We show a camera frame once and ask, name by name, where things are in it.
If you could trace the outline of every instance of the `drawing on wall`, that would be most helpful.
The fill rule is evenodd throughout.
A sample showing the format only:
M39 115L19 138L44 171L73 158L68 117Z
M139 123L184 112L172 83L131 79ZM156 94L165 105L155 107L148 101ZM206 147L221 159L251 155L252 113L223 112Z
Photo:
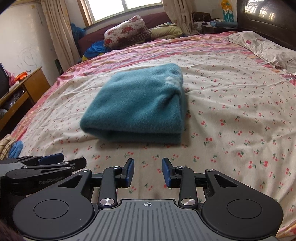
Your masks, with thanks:
M20 64L26 71L35 70L41 66L41 55L38 50L32 47L22 49L18 58Z

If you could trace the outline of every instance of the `yellow and green package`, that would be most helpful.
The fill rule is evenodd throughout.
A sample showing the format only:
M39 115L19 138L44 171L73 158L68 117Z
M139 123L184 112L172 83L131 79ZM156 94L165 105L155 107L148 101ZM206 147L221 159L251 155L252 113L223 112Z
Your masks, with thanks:
M233 22L233 11L232 11L232 6L228 2L228 0L222 0L221 6L223 9L223 14L224 14L224 20L227 22Z

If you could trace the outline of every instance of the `bed sheet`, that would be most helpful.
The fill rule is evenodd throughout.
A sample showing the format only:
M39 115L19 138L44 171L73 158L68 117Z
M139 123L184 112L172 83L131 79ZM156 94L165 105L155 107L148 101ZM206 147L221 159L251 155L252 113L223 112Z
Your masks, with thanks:
M223 40L228 34L154 41L72 67L27 127L21 155L84 156L93 173L132 157L132 185L118 190L119 199L177 199L178 189L165 185L163 157L195 172L213 168L277 200L284 210L278 236L293 235L295 77ZM180 146L105 143L80 130L86 108L114 73L165 63L178 64L184 76L188 107Z

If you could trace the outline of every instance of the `folded teal fleece blanket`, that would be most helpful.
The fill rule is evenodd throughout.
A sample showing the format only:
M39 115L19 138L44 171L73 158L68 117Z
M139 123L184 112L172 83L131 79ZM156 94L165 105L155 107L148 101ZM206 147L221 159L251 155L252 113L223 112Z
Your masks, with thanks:
M80 127L110 142L179 144L186 97L176 64L114 74L84 113Z

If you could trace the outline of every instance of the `plaid cloth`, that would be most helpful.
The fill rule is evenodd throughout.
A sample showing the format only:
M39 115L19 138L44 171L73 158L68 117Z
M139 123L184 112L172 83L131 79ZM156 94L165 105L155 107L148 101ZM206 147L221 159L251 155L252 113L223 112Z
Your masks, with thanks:
M1 141L0 141L0 161L8 158L9 150L11 149L13 143L15 143L15 139L7 134Z

